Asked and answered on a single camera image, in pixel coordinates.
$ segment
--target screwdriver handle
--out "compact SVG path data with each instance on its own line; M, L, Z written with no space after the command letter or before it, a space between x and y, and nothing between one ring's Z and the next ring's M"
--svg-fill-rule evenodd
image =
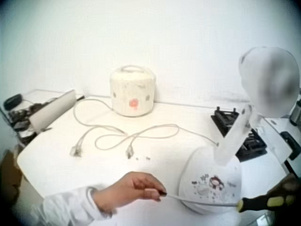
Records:
M279 208L289 206L294 203L296 196L275 196L261 195L252 199L242 198L238 201L237 211L244 212L246 210L271 210L275 211Z

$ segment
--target hand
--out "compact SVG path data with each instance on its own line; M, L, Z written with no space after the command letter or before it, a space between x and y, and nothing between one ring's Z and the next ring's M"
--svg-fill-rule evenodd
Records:
M160 193L166 193L166 189L153 175L129 172L110 187L95 192L92 198L101 211L112 213L137 199L159 202Z

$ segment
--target power cord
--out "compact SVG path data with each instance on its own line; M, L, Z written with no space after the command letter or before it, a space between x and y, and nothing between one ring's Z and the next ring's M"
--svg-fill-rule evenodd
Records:
M126 155L127 155L127 158L130 159L133 155L134 155L134 149L133 149L133 142L137 139L137 138L148 138L148 139L166 139L166 138L170 138L170 137L174 137L176 136L179 131L182 129L188 133L191 133L191 134L194 134L194 135L197 135L197 136L200 136L202 138L205 138L207 140L209 140L210 142L212 142L213 144L217 145L213 140L211 140L210 138L202 135L202 134L199 134L199 133L196 133L196 132L193 132L193 131L190 131L188 129L185 129L185 128L182 128L176 124L162 124L162 125L155 125L155 126L152 126L152 127L149 127L147 129L144 129L140 132L137 132L137 133L134 133L132 135L128 135L126 132L124 132L123 130L115 127L115 126L111 126L111 125L100 125L100 124L86 124L84 122L81 122L79 120L79 118L77 117L76 115L76 109L77 107L79 106L80 103L84 102L84 101L96 101L96 102L99 102L99 103L102 103L104 104L107 108L109 108L110 110L113 111L113 109L108 106L104 101L102 100L98 100L98 99L83 99L83 100L80 100L78 101L74 108L73 108L73 116L75 118L75 120L81 124L81 125L84 125L84 126L87 126L87 127L91 127L90 129L88 129L81 137L80 139L77 141L76 145L74 147L72 147L72 150L70 152L70 155L72 156L77 156L77 157L80 157L81 156L81 153L82 153L82 150L81 150L81 145L83 143L83 140L84 138L86 137L86 135L91 132L92 130L94 129L98 129L98 128L103 128L103 129L107 129L107 130L111 130L111 131L114 131L114 132L118 132L120 134L108 134L108 135L102 135L100 137L98 137L95 142L94 142L94 145L97 149L101 150L101 151L107 151L107 150L111 150L117 146L119 146L120 144L122 144L123 142L125 142L126 140L130 139L130 138L133 138L131 143L129 144L129 146L127 147L127 150L126 150ZM162 127L174 127L174 128L177 128L176 132L173 133L172 135L169 135L169 136L164 136L164 137L147 137L147 136L141 136L142 133L146 132L146 131L149 131L151 129L157 129L157 128L162 128ZM104 137L125 137L124 139L122 139L121 141L119 141L117 144L111 146L111 147L108 147L108 148L101 148L98 146L98 141Z

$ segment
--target white wall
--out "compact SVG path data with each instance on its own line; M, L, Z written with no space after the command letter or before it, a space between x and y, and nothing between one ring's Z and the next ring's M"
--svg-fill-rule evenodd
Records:
M1 9L0 100L34 88L108 96L109 75L137 64L157 100L227 107L247 97L238 58L254 46L301 66L300 13L288 0L11 0Z

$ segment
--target white cloth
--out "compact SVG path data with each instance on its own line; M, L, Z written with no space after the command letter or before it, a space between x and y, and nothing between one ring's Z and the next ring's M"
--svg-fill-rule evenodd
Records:
M111 218L101 212L92 199L92 187L46 197L44 202L32 209L34 226L88 226L94 220Z

